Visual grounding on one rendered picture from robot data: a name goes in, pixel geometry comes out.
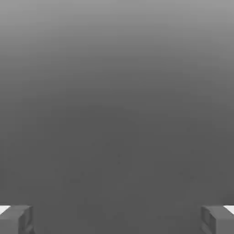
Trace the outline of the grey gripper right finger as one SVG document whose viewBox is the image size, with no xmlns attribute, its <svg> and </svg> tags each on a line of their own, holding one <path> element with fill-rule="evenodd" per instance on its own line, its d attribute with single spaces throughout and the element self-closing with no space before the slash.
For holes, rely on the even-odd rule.
<svg viewBox="0 0 234 234">
<path fill-rule="evenodd" d="M 234 234 L 234 205 L 201 206 L 204 234 Z"/>
</svg>

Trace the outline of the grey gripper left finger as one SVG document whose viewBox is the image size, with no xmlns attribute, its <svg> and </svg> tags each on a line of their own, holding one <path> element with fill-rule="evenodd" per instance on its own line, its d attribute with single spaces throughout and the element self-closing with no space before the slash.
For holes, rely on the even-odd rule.
<svg viewBox="0 0 234 234">
<path fill-rule="evenodd" d="M 0 205 L 0 234 L 35 234 L 33 206 Z"/>
</svg>

